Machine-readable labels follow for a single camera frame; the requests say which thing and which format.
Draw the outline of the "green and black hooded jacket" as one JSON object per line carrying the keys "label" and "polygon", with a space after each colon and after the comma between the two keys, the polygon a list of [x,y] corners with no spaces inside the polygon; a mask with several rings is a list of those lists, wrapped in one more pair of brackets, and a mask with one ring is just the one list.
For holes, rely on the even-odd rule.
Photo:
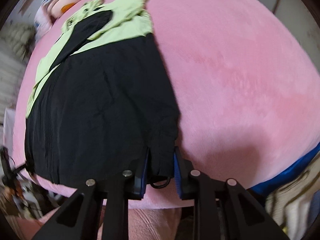
{"label": "green and black hooded jacket", "polygon": [[180,111],[148,0],[85,3],[37,67],[27,103],[27,171],[76,187],[148,156],[149,182],[172,175]]}

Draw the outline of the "pink bed sheet mattress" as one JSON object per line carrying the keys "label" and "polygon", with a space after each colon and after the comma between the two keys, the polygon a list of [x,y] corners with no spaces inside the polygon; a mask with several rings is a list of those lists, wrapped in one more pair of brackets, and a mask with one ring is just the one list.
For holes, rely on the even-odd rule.
{"label": "pink bed sheet mattress", "polygon": [[[16,165],[26,163],[25,116],[38,64],[64,22],[90,1],[75,5],[34,50],[16,109]],[[148,0],[145,7],[180,111],[175,145],[195,168],[249,188],[316,147],[319,73],[259,1]],[[74,191],[28,171],[24,175],[65,196]]]}

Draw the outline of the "beige puffer coat hanging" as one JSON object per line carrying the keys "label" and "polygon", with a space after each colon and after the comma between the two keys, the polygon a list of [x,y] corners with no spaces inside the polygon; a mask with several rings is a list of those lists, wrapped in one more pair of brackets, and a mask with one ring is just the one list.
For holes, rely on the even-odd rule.
{"label": "beige puffer coat hanging", "polygon": [[16,56],[23,61],[34,36],[35,28],[33,25],[15,23],[8,28],[6,42]]}

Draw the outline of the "white pillow with blue print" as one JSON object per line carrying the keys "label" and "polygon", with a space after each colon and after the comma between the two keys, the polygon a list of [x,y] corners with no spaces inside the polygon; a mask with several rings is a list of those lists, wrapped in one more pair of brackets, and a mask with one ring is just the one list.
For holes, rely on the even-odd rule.
{"label": "white pillow with blue print", "polygon": [[40,6],[34,19],[35,27],[35,40],[38,42],[52,27],[52,19],[47,9],[44,6]]}

